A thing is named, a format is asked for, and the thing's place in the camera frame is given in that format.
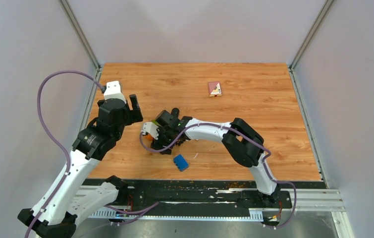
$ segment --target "white wall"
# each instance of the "white wall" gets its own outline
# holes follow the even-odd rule
[[[100,63],[291,63],[324,0],[69,0]]]
[[[37,91],[50,73],[93,68],[58,1],[0,1],[0,237],[23,237],[17,219],[47,191],[65,158],[37,117]],[[45,86],[47,125],[70,148],[91,84],[81,76]]]
[[[355,236],[372,238],[374,1],[336,1],[296,72],[326,177]]]

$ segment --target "blue object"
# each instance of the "blue object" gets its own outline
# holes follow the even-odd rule
[[[174,163],[181,172],[189,167],[187,161],[184,159],[184,157],[182,157],[182,155],[177,155],[174,158]]]

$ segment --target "blue lego brick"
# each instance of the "blue lego brick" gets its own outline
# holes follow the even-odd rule
[[[185,161],[185,159],[184,159],[184,157],[182,157],[182,155],[177,155],[174,158],[174,163],[181,172],[186,170],[189,167],[187,161]]]

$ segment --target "gray floor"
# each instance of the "gray floor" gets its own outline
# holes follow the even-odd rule
[[[284,211],[283,219],[290,213]],[[74,238],[337,238],[329,212],[298,212],[284,228],[276,231],[254,222],[142,221],[122,227],[105,226],[104,219],[87,219]]]

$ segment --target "wooden tabletop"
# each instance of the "wooden tabletop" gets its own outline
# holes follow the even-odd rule
[[[182,116],[228,122],[244,119],[272,151],[268,164],[279,180],[320,180],[287,66],[281,63],[107,63],[101,84],[119,80],[124,96],[136,94],[144,122],[163,109]],[[219,81],[221,97],[209,97]],[[95,102],[103,99],[98,90]],[[93,104],[90,119],[98,115]],[[143,123],[127,126],[122,139],[90,174],[122,179],[252,180],[221,143],[187,141],[172,155],[146,151],[139,142]],[[190,167],[180,172],[172,159],[182,154]]]

